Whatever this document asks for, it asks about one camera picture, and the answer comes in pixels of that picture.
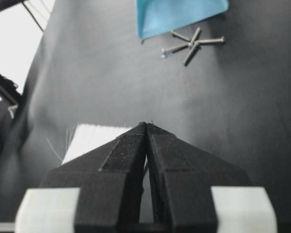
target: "gray fabric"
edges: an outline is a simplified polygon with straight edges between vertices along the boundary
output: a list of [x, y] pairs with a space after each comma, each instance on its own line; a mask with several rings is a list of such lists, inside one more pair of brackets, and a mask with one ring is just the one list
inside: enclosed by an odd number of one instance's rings
[[243, 168], [291, 220], [291, 1], [231, 0], [197, 24], [226, 44], [203, 46], [188, 67], [187, 50], [160, 58], [181, 43], [168, 33], [141, 44], [134, 11], [131, 0], [56, 1], [0, 163], [0, 220], [60, 164], [46, 139], [63, 156], [71, 125], [140, 121]]

